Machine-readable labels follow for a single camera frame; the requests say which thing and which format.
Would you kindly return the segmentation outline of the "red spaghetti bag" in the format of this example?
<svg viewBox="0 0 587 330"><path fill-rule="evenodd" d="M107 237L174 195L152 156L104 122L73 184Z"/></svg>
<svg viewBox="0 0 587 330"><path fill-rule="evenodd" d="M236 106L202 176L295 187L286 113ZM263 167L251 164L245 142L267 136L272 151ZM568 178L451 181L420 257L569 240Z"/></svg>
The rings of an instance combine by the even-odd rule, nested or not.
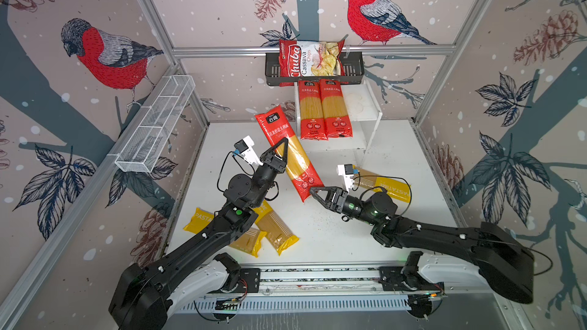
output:
<svg viewBox="0 0 587 330"><path fill-rule="evenodd" d="M352 138L352 123L350 122L340 82L333 79L321 79L319 91L327 137Z"/></svg>
<svg viewBox="0 0 587 330"><path fill-rule="evenodd" d="M304 140L326 141L328 137L319 83L300 81L298 83L298 96L301 114L301 138Z"/></svg>
<svg viewBox="0 0 587 330"><path fill-rule="evenodd" d="M283 109L276 106L266 113L257 114L255 119L270 146L276 145L284 137L289 138L286 172L301 201L305 202L310 197L311 187L324 186L324 184L287 120Z"/></svg>

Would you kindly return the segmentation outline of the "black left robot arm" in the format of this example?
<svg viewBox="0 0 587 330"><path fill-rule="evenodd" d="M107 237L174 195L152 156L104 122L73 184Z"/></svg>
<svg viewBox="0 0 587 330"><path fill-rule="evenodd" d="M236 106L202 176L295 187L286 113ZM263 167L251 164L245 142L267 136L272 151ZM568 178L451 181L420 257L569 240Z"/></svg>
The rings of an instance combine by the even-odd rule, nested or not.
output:
<svg viewBox="0 0 587 330"><path fill-rule="evenodd" d="M283 138L258 159L252 176L237 174L223 191L226 202L202 232L178 249L145 266L132 264L121 274L109 313L120 329L161 329L180 284L219 250L244 235L258 217L275 178L287 166L288 139Z"/></svg>

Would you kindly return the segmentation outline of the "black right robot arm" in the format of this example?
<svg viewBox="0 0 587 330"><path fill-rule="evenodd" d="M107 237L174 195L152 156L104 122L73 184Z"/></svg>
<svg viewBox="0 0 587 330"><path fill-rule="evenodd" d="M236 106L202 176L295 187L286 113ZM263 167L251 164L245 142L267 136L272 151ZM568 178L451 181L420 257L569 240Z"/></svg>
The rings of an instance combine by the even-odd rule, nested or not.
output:
<svg viewBox="0 0 587 330"><path fill-rule="evenodd" d="M398 215L397 205L382 191L361 200L337 186L315 186L310 195L325 209L370 225L370 235L386 248L419 248L459 258L478 267L489 287L505 299L533 302L534 256L495 224L454 228L417 222Z"/></svg>

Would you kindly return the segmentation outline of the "white two-tier shelf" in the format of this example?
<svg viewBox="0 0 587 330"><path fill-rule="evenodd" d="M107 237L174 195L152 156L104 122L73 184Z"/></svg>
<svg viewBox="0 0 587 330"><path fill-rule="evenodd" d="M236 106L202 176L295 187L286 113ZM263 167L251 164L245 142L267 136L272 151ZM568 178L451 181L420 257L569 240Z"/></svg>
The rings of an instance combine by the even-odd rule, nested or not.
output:
<svg viewBox="0 0 587 330"><path fill-rule="evenodd" d="M306 152L318 151L367 151L373 142L375 132L382 119L382 110L367 80L361 84L341 85L353 137L330 138L328 141L301 139L301 113L296 111L293 129Z"/></svg>

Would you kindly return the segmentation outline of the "yellow spaghetti bag upper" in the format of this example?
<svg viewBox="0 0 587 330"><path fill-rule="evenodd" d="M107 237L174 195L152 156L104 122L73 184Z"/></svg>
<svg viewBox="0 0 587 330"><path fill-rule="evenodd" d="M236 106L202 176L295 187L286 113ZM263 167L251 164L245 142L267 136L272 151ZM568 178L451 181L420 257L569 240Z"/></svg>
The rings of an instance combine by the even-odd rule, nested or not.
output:
<svg viewBox="0 0 587 330"><path fill-rule="evenodd" d="M264 201L260 207L254 208L254 211L258 215L255 224L261 231L267 233L267 240L269 240L279 256L288 248L298 243L299 238L290 230L267 201Z"/></svg>

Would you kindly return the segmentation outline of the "yellow spaghetti bag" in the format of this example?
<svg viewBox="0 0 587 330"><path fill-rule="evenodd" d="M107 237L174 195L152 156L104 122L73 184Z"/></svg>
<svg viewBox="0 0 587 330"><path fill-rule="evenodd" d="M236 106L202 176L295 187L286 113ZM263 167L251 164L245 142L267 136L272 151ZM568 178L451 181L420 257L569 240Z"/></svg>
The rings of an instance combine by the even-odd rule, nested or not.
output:
<svg viewBox="0 0 587 330"><path fill-rule="evenodd" d="M255 224L261 231L267 233L267 240L269 240L279 256L288 248L298 243L299 238L290 230L267 201L264 201L260 207L254 208L254 211L258 215Z"/></svg>
<svg viewBox="0 0 587 330"><path fill-rule="evenodd" d="M183 230L198 234L211 223L213 218L214 214L212 212L197 208L190 222L183 227ZM261 241L266 235L267 232L251 227L243 236L230 244L229 247L257 258L258 252L261 249Z"/></svg>
<svg viewBox="0 0 587 330"><path fill-rule="evenodd" d="M403 177L386 177L356 167L353 181L354 188L371 189L376 186L383 187L393 200L409 203L412 198L411 186Z"/></svg>

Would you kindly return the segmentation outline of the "yellow spaghetti bag right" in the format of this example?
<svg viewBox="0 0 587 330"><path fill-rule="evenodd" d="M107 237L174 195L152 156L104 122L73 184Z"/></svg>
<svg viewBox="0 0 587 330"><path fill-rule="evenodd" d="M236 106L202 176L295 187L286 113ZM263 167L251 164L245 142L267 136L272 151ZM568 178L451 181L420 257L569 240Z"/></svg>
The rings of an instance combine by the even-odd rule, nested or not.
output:
<svg viewBox="0 0 587 330"><path fill-rule="evenodd" d="M353 181L354 188L371 189L376 186L383 187L393 200L409 203L412 198L411 186L403 177L386 177L356 167Z"/></svg>

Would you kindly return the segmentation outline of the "yellow spaghetti bag lower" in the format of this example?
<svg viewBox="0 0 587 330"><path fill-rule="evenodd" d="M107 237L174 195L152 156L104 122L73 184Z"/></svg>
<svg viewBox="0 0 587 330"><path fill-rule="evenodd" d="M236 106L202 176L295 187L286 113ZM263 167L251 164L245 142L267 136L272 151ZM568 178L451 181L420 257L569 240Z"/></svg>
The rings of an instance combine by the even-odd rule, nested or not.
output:
<svg viewBox="0 0 587 330"><path fill-rule="evenodd" d="M183 227L183 230L198 234L211 223L213 218L214 214L212 212L197 208L190 222ZM261 249L261 241L266 235L267 232L251 227L243 236L230 244L229 247L257 258L258 252Z"/></svg>

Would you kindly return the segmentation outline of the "red cassava chips bag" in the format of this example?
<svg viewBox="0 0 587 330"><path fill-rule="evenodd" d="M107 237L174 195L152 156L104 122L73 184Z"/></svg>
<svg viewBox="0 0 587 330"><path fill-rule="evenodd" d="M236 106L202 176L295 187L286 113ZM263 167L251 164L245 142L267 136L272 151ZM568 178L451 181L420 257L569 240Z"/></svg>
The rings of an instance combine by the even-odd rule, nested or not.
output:
<svg viewBox="0 0 587 330"><path fill-rule="evenodd" d="M281 77L307 78L344 76L339 56L345 41L280 40L279 64Z"/></svg>

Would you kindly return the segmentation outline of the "aluminium mounting rail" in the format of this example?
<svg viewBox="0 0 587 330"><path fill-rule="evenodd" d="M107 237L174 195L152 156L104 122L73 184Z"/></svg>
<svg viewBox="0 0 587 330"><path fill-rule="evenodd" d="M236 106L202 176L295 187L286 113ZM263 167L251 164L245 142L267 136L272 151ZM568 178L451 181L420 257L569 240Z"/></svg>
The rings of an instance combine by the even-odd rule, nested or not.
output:
<svg viewBox="0 0 587 330"><path fill-rule="evenodd" d="M181 298L189 300L204 297L208 294L240 298L253 293L217 293L224 284L227 274L221 272L223 266L218 261L211 261L208 265L195 270L180 285L171 292L170 298L178 304ZM445 278L443 281L433 281L432 274L422 276L426 280L444 283L444 293L427 291L417 292L385 292L379 281L378 269L374 270L331 270L329 268L313 270L306 269L260 269L261 283L258 293L265 296L300 295L310 296L313 293L322 293L327 296L336 296L338 293L396 293L401 295L443 296L446 293L489 293L491 288L480 277L472 272L462 273L453 282Z"/></svg>

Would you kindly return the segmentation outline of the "black wall basket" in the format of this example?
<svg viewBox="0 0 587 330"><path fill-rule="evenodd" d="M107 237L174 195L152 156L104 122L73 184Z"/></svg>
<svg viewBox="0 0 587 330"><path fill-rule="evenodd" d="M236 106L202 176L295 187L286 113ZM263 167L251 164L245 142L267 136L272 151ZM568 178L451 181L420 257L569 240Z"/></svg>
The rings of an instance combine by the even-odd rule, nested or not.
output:
<svg viewBox="0 0 587 330"><path fill-rule="evenodd" d="M339 57L326 56L321 62L313 60L281 60L281 55L268 53L265 58L265 77L269 86L293 86L298 81L319 82L334 79L343 85L360 84L365 76L361 52Z"/></svg>

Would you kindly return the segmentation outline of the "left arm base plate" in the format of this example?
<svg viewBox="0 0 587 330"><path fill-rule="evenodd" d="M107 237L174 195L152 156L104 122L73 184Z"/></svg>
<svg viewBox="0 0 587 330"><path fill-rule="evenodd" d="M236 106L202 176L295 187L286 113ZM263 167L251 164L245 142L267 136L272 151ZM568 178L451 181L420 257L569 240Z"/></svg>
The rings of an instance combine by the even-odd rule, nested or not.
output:
<svg viewBox="0 0 587 330"><path fill-rule="evenodd" d="M227 253L218 254L214 260L223 266L221 272L228 275L217 293L258 293L261 283L259 268L243 268Z"/></svg>

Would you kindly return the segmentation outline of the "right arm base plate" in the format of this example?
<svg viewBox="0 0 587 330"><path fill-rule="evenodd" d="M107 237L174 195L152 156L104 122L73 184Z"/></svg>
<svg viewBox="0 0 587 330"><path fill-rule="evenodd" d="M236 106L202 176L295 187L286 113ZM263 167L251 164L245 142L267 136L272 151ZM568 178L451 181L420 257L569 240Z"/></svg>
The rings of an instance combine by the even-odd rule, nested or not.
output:
<svg viewBox="0 0 587 330"><path fill-rule="evenodd" d="M412 251L403 267L379 267L379 283L385 292L417 292L427 291L444 293L444 283L433 283L419 273L419 261L422 251Z"/></svg>

